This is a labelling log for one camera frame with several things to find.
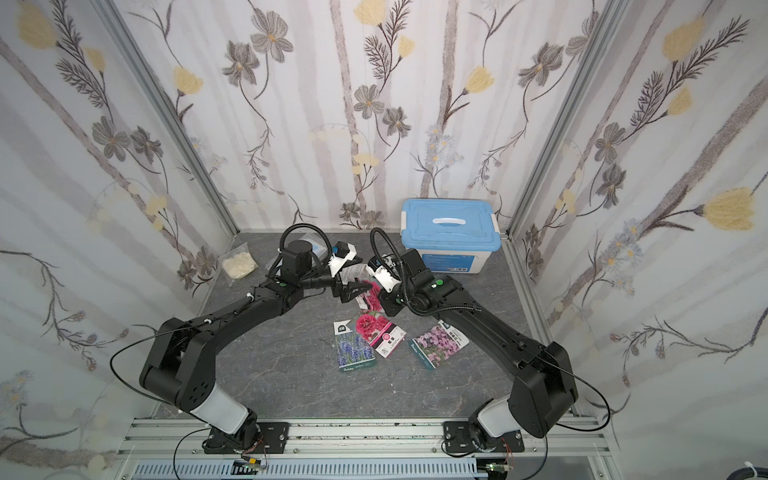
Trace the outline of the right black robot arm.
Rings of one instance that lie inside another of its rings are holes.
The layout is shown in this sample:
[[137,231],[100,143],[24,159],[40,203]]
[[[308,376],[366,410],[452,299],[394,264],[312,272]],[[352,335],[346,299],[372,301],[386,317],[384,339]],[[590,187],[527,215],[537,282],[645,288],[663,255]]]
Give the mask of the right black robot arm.
[[564,347],[556,342],[544,345],[514,329],[482,306],[459,280],[429,270],[416,250],[374,255],[368,270],[381,286],[378,298],[387,315],[406,308],[443,321],[482,349],[511,379],[507,395],[487,401],[470,416],[477,448],[517,430],[543,439],[578,400]]

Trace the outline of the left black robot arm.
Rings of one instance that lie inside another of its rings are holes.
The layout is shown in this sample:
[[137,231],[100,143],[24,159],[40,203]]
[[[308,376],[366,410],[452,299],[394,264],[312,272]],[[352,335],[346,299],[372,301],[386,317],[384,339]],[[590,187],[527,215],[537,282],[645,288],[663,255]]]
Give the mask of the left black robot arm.
[[356,248],[343,241],[328,245],[324,258],[306,240],[282,244],[265,281],[244,299],[209,315],[162,324],[139,376],[141,387],[208,425],[205,453],[253,451],[263,440],[257,415],[218,385],[217,355],[255,327],[290,311],[309,290],[327,289],[343,303],[369,291],[369,284],[341,276],[361,262]]

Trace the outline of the pink cosmos seed packet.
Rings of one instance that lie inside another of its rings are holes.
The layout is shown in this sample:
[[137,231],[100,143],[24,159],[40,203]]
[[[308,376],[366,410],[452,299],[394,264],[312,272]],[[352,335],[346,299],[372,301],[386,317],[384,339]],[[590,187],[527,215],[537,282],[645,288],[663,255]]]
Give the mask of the pink cosmos seed packet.
[[409,340],[411,350],[429,371],[436,370],[469,343],[470,340],[463,332],[443,320]]

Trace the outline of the lavender seed packet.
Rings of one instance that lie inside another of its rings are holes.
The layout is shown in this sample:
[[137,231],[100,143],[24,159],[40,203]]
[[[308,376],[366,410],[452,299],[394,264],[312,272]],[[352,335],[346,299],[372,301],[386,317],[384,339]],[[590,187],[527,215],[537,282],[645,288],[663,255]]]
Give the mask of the lavender seed packet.
[[375,366],[373,348],[349,324],[349,320],[333,323],[339,370],[350,372]]

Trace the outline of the hollyhock seed packet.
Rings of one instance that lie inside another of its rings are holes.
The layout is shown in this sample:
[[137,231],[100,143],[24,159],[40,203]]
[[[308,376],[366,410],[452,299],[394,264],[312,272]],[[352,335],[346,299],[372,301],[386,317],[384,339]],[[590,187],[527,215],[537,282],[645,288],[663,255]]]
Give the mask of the hollyhock seed packet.
[[383,307],[378,298],[381,287],[372,281],[362,280],[362,283],[368,286],[368,289],[356,298],[361,310],[383,312]]
[[401,327],[374,312],[361,315],[355,322],[355,330],[383,358],[389,358],[406,337]]

